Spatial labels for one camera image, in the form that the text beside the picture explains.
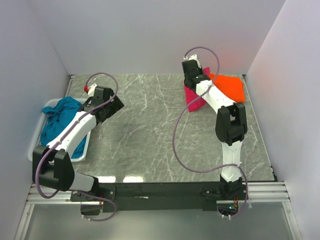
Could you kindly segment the pink t shirt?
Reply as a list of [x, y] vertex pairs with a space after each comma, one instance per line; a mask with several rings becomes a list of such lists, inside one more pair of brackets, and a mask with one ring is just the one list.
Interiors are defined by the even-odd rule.
[[[211, 73], [210, 67], [205, 67], [203, 69], [203, 72], [205, 75], [209, 76]], [[195, 100], [198, 97], [198, 95], [196, 93], [194, 93], [191, 89], [187, 88], [186, 86], [184, 86], [184, 93], [185, 93], [186, 105], [189, 105], [190, 102], [192, 102], [193, 100]], [[195, 111], [199, 110], [200, 108], [202, 108], [203, 106], [205, 106], [206, 103], [207, 102], [201, 98], [201, 99], [195, 101], [190, 106], [188, 106], [187, 109], [189, 112], [195, 112]]]

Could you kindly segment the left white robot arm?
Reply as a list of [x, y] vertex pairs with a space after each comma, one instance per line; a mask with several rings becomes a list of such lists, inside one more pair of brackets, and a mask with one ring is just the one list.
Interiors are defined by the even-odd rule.
[[124, 107], [116, 91], [97, 86], [77, 110], [66, 128], [47, 145], [37, 146], [32, 153], [32, 180], [38, 191], [48, 187], [58, 191], [82, 191], [88, 201], [100, 195], [97, 177], [74, 170], [71, 157], [80, 142], [98, 124]]

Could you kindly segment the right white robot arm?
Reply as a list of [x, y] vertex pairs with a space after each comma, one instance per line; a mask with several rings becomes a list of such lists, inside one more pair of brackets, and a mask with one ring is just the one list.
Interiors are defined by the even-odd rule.
[[197, 59], [182, 62], [184, 85], [215, 111], [215, 134], [222, 145], [224, 167], [220, 174], [219, 193], [226, 200], [242, 192], [241, 148], [248, 131], [246, 108], [220, 91], [204, 74]]

